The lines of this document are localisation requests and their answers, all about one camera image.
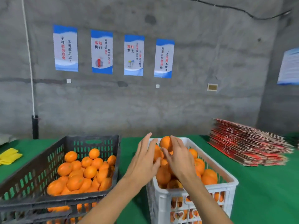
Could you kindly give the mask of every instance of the black cable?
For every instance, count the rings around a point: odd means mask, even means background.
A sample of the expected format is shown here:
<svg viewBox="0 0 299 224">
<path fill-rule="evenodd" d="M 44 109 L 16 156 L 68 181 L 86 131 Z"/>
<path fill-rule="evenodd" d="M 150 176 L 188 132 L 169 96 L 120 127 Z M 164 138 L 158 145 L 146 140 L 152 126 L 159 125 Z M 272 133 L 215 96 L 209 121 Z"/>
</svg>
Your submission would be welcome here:
<svg viewBox="0 0 299 224">
<path fill-rule="evenodd" d="M 275 15 L 275 16 L 272 16 L 272 17 L 268 17 L 268 18 L 259 18 L 259 17 L 256 17 L 252 14 L 250 14 L 249 12 L 245 11 L 244 9 L 239 9 L 239 8 L 236 8 L 236 7 L 232 7 L 232 6 L 227 6 L 227 5 L 216 5 L 216 4 L 213 4 L 213 3 L 210 3 L 210 2 L 206 2 L 206 1 L 201 1 L 201 0 L 190 0 L 190 1 L 196 1 L 196 2 L 200 2 L 200 3 L 203 3 L 203 4 L 206 4 L 206 5 L 210 5 L 210 6 L 214 6 L 214 7 L 219 7 L 219 8 L 223 8 L 223 9 L 234 9 L 234 10 L 237 10 L 237 11 L 241 11 L 241 12 L 244 12 L 246 13 L 247 15 L 249 15 L 251 18 L 255 19 L 255 20 L 270 20 L 270 19 L 274 19 L 276 17 L 280 17 L 280 16 L 284 16 L 284 15 L 288 15 L 290 12 L 291 12 L 291 9 L 288 10 L 288 11 L 285 11 L 285 12 L 282 12 L 278 15 Z"/>
</svg>

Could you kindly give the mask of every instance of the gray wall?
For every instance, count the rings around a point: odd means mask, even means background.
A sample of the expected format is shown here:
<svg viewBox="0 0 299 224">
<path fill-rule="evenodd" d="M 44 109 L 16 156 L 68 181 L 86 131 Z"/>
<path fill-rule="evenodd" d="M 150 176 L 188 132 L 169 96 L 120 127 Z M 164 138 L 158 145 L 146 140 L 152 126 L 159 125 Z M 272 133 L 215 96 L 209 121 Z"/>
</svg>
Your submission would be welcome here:
<svg viewBox="0 0 299 224">
<path fill-rule="evenodd" d="M 208 1 L 260 17 L 278 14 L 282 5 L 282 0 Z M 255 21 L 187 0 L 25 0 L 25 10 L 41 138 L 207 134 L 211 118 L 256 124 L 277 19 Z M 55 70 L 53 24 L 78 28 L 79 72 Z M 92 73 L 90 29 L 114 33 L 113 75 Z M 143 77 L 123 75 L 125 34 L 145 36 Z M 30 137 L 21 0 L 0 0 L 0 35 L 0 132 Z M 153 77 L 157 38 L 176 42 L 172 79 Z M 128 86 L 119 87 L 119 81 Z M 217 93 L 207 92 L 209 82 L 219 84 Z"/>
<path fill-rule="evenodd" d="M 285 0 L 283 11 L 290 8 L 292 13 L 279 21 L 257 122 L 261 130 L 277 134 L 299 131 L 299 86 L 277 85 L 284 52 L 299 47 L 299 0 Z"/>
</svg>

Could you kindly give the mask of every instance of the green tablecloth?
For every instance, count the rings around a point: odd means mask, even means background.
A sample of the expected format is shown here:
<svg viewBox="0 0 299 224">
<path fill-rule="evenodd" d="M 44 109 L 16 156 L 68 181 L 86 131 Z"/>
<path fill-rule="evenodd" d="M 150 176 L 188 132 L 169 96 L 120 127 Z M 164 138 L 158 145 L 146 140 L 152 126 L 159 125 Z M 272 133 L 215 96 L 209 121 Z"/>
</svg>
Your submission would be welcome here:
<svg viewBox="0 0 299 224">
<path fill-rule="evenodd" d="M 297 171 L 299 166 L 298 150 L 294 154 L 287 155 L 290 160 L 286 166 L 244 167 L 211 147 L 203 137 L 197 135 L 188 135 L 186 137 L 195 142 L 238 179 L 239 185 L 237 186 L 231 214 L 231 219 L 235 224 L 298 223 L 296 216 L 297 211 L 299 211 L 299 193 L 297 190 L 297 184 L 299 183 Z M 120 176 L 125 174 L 141 139 L 122 139 Z M 13 147 L 23 154 L 23 157 L 13 164 L 0 166 L 0 183 L 55 141 L 53 139 L 17 140 L 0 147 L 0 152 Z M 150 223 L 145 188 L 122 211 L 117 223 Z"/>
</svg>

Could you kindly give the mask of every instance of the wall sign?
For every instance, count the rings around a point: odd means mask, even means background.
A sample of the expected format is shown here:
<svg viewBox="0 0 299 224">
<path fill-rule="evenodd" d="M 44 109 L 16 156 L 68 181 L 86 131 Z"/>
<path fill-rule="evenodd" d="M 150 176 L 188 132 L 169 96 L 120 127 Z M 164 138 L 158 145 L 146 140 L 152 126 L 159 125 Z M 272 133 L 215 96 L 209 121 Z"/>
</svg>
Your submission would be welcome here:
<svg viewBox="0 0 299 224">
<path fill-rule="evenodd" d="M 155 73 L 158 78 L 171 78 L 174 53 L 174 41 L 157 39 L 155 55 Z"/>
<path fill-rule="evenodd" d="M 55 69 L 78 71 L 77 29 L 53 25 Z"/>
<path fill-rule="evenodd" d="M 144 36 L 125 35 L 124 74 L 143 76 Z"/>
<path fill-rule="evenodd" d="M 92 72 L 112 75 L 113 33 L 91 30 Z"/>
<path fill-rule="evenodd" d="M 284 53 L 277 84 L 299 85 L 299 48 Z"/>
</svg>

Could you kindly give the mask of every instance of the white pipe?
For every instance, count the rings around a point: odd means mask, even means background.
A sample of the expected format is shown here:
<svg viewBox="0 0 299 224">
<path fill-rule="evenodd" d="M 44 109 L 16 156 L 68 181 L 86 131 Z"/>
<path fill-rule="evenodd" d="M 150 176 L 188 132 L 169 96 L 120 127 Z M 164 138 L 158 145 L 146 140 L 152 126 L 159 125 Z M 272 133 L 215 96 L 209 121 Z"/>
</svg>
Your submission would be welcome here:
<svg viewBox="0 0 299 224">
<path fill-rule="evenodd" d="M 24 18 L 24 24 L 25 24 L 25 33 L 26 33 L 26 40 L 27 40 L 28 57 L 29 57 L 29 69 L 30 69 L 30 80 L 31 80 L 31 96 L 32 96 L 32 110 L 33 110 L 33 118 L 35 118 L 34 94 L 33 94 L 33 77 L 32 77 L 31 55 L 30 55 L 30 48 L 29 48 L 29 37 L 28 37 L 28 30 L 27 30 L 27 20 L 26 20 L 26 14 L 25 14 L 24 0 L 21 0 L 21 1 L 22 1 L 22 10 L 23 10 L 23 18 Z"/>
</svg>

